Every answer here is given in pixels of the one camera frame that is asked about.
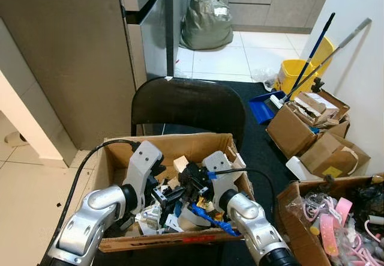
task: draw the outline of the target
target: blue cable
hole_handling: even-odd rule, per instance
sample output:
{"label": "blue cable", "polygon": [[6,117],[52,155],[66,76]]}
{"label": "blue cable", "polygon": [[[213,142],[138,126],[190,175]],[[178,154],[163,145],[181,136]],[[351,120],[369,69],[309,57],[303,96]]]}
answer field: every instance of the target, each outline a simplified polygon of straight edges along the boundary
{"label": "blue cable", "polygon": [[229,235],[238,237],[241,234],[237,231],[234,231],[228,222],[222,222],[222,221],[215,221],[212,219],[203,208],[198,207],[195,203],[190,204],[192,206],[192,213],[195,215],[198,215],[205,220],[210,221],[213,225],[220,227],[222,230],[226,231]]}

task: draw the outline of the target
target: pink plastic item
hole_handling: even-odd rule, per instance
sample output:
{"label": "pink plastic item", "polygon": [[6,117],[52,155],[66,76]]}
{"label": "pink plastic item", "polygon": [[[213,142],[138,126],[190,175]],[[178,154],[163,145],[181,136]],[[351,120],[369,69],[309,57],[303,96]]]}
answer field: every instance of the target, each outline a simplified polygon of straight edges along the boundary
{"label": "pink plastic item", "polygon": [[320,232],[322,234],[325,253],[330,256],[338,256],[338,248],[334,233],[334,216],[330,214],[320,215]]}
{"label": "pink plastic item", "polygon": [[352,202],[350,202],[346,198],[343,198],[343,197],[340,198],[340,200],[338,201],[338,203],[336,205],[335,210],[338,213],[340,213],[342,219],[341,219],[341,225],[338,224],[336,219],[334,220],[334,227],[335,228],[339,228],[340,226],[344,227],[344,224],[346,223],[348,213],[349,213],[351,207],[352,207]]}

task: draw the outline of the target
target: black mat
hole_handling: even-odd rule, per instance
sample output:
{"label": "black mat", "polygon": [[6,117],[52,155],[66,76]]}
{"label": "black mat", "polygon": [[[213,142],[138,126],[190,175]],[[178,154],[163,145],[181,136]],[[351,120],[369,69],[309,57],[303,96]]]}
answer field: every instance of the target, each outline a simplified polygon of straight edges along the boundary
{"label": "black mat", "polygon": [[[268,174],[274,183],[277,193],[285,189],[289,181],[296,177],[285,167],[287,159],[275,146],[265,131],[265,125],[258,125],[248,106],[248,101],[265,94],[261,83],[242,83],[217,81],[234,89],[242,98],[247,111],[244,141],[240,150],[241,157],[248,168],[254,168]],[[197,133],[196,129],[177,125],[166,125],[164,134]],[[268,183],[256,173],[249,173],[253,183],[256,201],[264,207],[268,219],[271,219],[272,197]],[[98,252],[94,264],[98,265],[254,265],[243,241],[226,242],[211,246],[189,245],[163,247],[159,249],[135,250],[130,252],[101,253]]]}

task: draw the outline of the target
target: pile of parts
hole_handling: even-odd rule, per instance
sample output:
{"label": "pile of parts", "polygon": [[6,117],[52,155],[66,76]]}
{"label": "pile of parts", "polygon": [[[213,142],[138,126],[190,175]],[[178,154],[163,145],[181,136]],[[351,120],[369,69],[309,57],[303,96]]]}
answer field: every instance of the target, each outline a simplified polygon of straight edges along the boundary
{"label": "pile of parts", "polygon": [[319,237],[333,265],[384,265],[383,182],[347,191],[348,199],[338,201],[325,192],[311,191],[287,209]]}
{"label": "pile of parts", "polygon": [[152,170],[145,186],[145,208],[122,222],[120,230],[126,231],[137,222],[143,235],[210,227],[220,227],[233,236],[240,235],[232,229],[229,218],[224,215],[226,209],[220,206],[220,200],[216,197],[221,197],[229,189],[237,191],[234,181],[242,172],[212,177],[212,172],[217,170],[217,166],[214,166],[217,162],[223,170],[245,168],[239,154],[232,163],[225,154],[217,151],[204,159],[201,165],[189,162],[185,156],[174,160],[173,167],[178,171],[178,176],[171,180],[157,181],[154,176],[159,171]]}

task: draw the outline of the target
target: black chair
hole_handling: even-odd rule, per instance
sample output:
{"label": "black chair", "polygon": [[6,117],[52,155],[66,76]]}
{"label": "black chair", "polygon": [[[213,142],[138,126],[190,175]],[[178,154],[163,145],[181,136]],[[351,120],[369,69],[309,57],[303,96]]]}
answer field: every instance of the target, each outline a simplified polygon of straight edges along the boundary
{"label": "black chair", "polygon": [[231,88],[202,80],[158,78],[144,83],[132,101],[131,135],[138,124],[178,124],[231,133],[240,150],[245,109]]}

